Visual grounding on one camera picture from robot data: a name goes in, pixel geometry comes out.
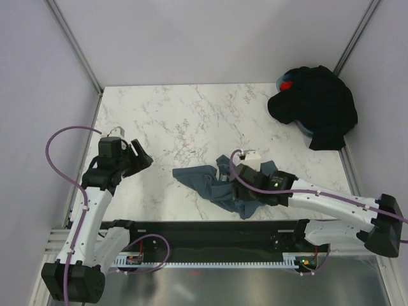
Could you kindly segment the grey-blue t shirt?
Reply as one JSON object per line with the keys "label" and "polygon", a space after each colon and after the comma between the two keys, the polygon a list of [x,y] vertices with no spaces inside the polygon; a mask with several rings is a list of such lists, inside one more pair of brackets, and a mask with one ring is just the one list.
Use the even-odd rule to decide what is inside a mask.
{"label": "grey-blue t shirt", "polygon": [[189,168],[175,168],[173,178],[182,185],[196,191],[198,195],[227,210],[237,213],[245,220],[264,204],[258,201],[242,201],[233,199],[233,188],[230,182],[230,159],[221,155],[216,159],[216,167],[211,165]]}

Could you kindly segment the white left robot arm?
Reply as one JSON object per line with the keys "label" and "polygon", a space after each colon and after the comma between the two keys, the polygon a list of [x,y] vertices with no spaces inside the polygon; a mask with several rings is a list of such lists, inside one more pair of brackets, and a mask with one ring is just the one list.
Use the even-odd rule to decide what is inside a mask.
{"label": "white left robot arm", "polygon": [[66,242],[53,263],[43,265],[41,277],[51,297],[60,302],[97,303],[106,274],[121,250],[135,250],[140,243],[129,222],[116,221],[100,242],[103,216],[122,179],[148,168],[153,159],[137,139],[118,136],[99,140],[98,154],[82,176],[84,200]]}

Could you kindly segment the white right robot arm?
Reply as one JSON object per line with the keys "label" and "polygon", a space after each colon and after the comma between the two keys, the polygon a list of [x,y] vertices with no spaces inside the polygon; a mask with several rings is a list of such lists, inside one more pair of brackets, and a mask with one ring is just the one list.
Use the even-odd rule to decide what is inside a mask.
{"label": "white right robot arm", "polygon": [[325,221],[302,221],[292,234],[293,246],[306,251],[313,245],[361,244],[366,250],[397,258],[402,243],[403,217],[397,200],[388,194],[378,199],[342,194],[311,184],[296,175],[275,171],[265,175],[239,164],[231,167],[233,196],[271,207],[313,210],[330,216]]}

